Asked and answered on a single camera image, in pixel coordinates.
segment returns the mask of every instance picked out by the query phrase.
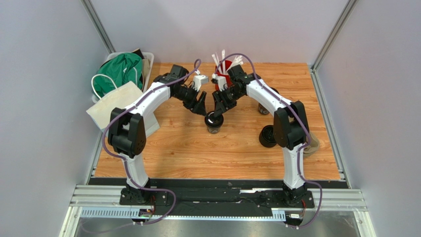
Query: wood-grain platform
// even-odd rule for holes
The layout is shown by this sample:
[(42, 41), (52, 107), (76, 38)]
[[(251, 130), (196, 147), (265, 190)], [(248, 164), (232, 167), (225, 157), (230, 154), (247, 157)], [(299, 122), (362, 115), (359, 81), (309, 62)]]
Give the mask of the wood-grain platform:
[[(188, 70), (193, 63), (179, 63)], [(170, 71), (171, 63), (154, 64), (152, 80)], [(244, 70), (251, 73), (249, 64)], [(256, 63), (256, 72), (279, 93), (304, 103), (310, 130), (321, 143), (320, 150), (304, 159), (308, 179), (337, 180), (339, 173), (329, 143), (316, 93), (306, 64)], [(211, 77), (214, 64), (203, 63), (202, 74)], [(214, 84), (201, 90), (208, 93), (207, 111), (214, 109)], [(281, 147), (263, 147), (258, 140), (261, 129), (273, 124), (271, 115), (261, 115), (258, 103), (242, 97), (235, 108), (224, 114), (224, 124), (217, 134), (210, 134), (204, 117), (185, 109), (182, 102), (171, 98), (155, 110), (161, 128), (147, 139), (143, 151), (146, 172), (153, 178), (214, 178), (214, 179), (282, 179), (284, 161)], [(95, 172), (96, 177), (125, 177), (122, 162), (103, 150)]]

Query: green bag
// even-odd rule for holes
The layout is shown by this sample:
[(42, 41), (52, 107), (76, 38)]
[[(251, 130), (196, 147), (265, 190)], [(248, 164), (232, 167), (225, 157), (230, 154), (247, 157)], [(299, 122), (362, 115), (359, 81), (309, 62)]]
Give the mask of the green bag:
[(106, 62), (98, 70), (93, 88), (101, 98), (108, 92), (132, 81), (139, 89), (143, 88), (140, 80), (142, 75), (142, 58), (135, 53), (122, 53)]

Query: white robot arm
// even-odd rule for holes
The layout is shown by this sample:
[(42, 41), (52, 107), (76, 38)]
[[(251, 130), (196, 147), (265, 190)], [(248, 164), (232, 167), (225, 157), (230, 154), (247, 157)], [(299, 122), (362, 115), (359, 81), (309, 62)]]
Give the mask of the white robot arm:
[[(305, 182), (300, 178), (298, 172), (298, 169), (303, 171), (303, 150), (299, 148), (305, 143), (306, 135), (295, 118), (293, 122), (289, 121), (289, 117), (293, 117), (293, 115), (286, 108), (285, 104), (290, 105), (294, 109), (308, 130), (304, 105), (300, 101), (292, 102), (282, 97), (268, 87), (259, 76), (257, 76), (258, 82), (253, 74), (247, 75), (240, 65), (228, 70), (228, 74), (233, 84), (229, 88), (220, 86), (220, 90), (212, 94), (215, 102), (213, 116), (217, 119), (224, 112), (234, 108), (237, 105), (237, 100), (244, 95), (255, 99), (268, 110), (274, 117), (274, 138), (277, 144), (282, 147), (284, 154), (284, 190), (288, 193), (291, 200), (299, 199), (306, 192)], [(212, 78), (213, 83), (226, 83), (224, 82), (224, 77), (213, 75)], [(301, 157), (299, 163), (297, 160), (298, 155)]]
[(206, 92), (202, 92), (199, 100), (196, 97), (201, 85), (209, 82), (208, 77), (204, 75), (194, 76), (190, 87), (185, 86), (183, 81), (166, 86), (166, 84), (185, 76), (187, 73), (185, 68), (173, 65), (170, 73), (157, 77), (150, 88), (136, 101), (124, 109), (115, 108), (111, 113), (111, 120), (113, 120), (125, 110), (137, 105), (135, 109), (119, 118), (110, 127), (108, 133), (108, 143), (113, 146), (115, 152), (126, 158), (123, 160), (123, 162), (127, 162), (125, 168), (128, 170), (126, 172), (131, 174), (131, 178), (127, 178), (127, 184), (133, 188), (137, 188), (133, 182), (144, 187), (149, 180), (142, 156), (142, 151), (146, 145), (143, 118), (147, 118), (171, 97), (183, 101), (184, 107), (191, 112), (206, 115)]

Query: gray wall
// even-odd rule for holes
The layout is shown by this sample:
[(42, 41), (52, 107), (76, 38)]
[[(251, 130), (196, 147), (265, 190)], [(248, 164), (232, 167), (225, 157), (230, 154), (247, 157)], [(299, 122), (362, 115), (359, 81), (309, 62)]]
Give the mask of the gray wall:
[(211, 62), (226, 49), (256, 62), (313, 63), (347, 0), (92, 0), (117, 51)]
[(377, 235), (420, 236), (421, 1), (360, 0), (319, 70)]
[(1, 1), (0, 22), (0, 236), (57, 236), (98, 136), (85, 110), (107, 52), (78, 0)]

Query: metal frame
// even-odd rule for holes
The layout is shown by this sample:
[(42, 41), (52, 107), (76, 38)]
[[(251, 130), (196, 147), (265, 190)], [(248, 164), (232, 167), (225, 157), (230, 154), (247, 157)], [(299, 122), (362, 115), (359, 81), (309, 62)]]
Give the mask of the metal frame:
[[(110, 208), (151, 208), (147, 205), (120, 205), (121, 190), (125, 186), (77, 185), (70, 207), (102, 207)], [(281, 190), (270, 188), (239, 189), (239, 193), (265, 190)], [(320, 200), (319, 189), (309, 189), (313, 193), (315, 204)], [(295, 210), (293, 208), (273, 208), (272, 210)], [(364, 197), (359, 189), (323, 189), (322, 211), (367, 211)]]
[(98, 31), (99, 36), (102, 39), (102, 42), (104, 42), (108, 53), (116, 52), (116, 49), (111, 43), (111, 40), (108, 37), (108, 34), (105, 31), (104, 26), (102, 25), (101, 20), (99, 19), (98, 14), (96, 13), (95, 8), (92, 5), (92, 2), (90, 0), (81, 0), (81, 3), (84, 5), (86, 12), (88, 13), (93, 25), (96, 28), (96, 31)]
[[(71, 199), (66, 219), (60, 232), (61, 237), (73, 236), (80, 218), (127, 218), (137, 217), (139, 209), (151, 208), (149, 205), (120, 205), (121, 189), (124, 186), (77, 185)], [(239, 193), (273, 190), (273, 188), (239, 189)], [(320, 191), (309, 189), (315, 203), (320, 201)], [(267, 217), (222, 217), (222, 216), (169, 216), (169, 220), (225, 220), (225, 221), (285, 221), (285, 211), (299, 211), (300, 208), (272, 208), (272, 216)], [(362, 237), (375, 236), (368, 215), (366, 203), (359, 189), (323, 189), (321, 212), (352, 211), (358, 231)]]
[(102, 142), (101, 142), (101, 138), (102, 138), (102, 132), (99, 132), (98, 134), (98, 138), (95, 142), (95, 150), (93, 152), (93, 156), (91, 158), (92, 162), (91, 162), (91, 166), (89, 168), (88, 174), (85, 177), (85, 184), (88, 184), (91, 177), (95, 176), (95, 171), (96, 171), (96, 166), (98, 165), (98, 161), (99, 161), (99, 155), (101, 154), (101, 148), (102, 148)]
[(330, 113), (329, 113), (326, 100), (324, 97), (324, 93), (320, 86), (319, 77), (317, 75), (317, 72), (315, 72), (310, 67), (309, 67), (309, 70), (310, 70), (311, 79), (313, 80), (314, 89), (316, 91), (317, 100), (319, 101), (323, 120), (325, 121), (326, 131), (328, 133), (329, 141), (331, 143), (332, 151), (334, 153), (339, 175), (341, 179), (346, 180), (346, 183), (348, 184), (348, 186), (352, 188), (352, 184), (349, 183), (346, 177), (346, 168), (344, 167), (343, 162), (342, 162), (342, 155), (341, 155), (340, 147), (337, 143), (336, 131), (333, 127)]
[(317, 58), (314, 61), (313, 65), (311, 66), (311, 69), (313, 70), (319, 69), (320, 65), (322, 64), (323, 59), (328, 53), (330, 47), (332, 46), (333, 42), (335, 41), (336, 37), (338, 36), (339, 32), (341, 31), (342, 27), (344, 26), (346, 20), (350, 16), (357, 2), (358, 0), (348, 0), (335, 26), (333, 27), (331, 33), (329, 34), (328, 39), (326, 40), (325, 44), (323, 45), (322, 49), (317, 55)]

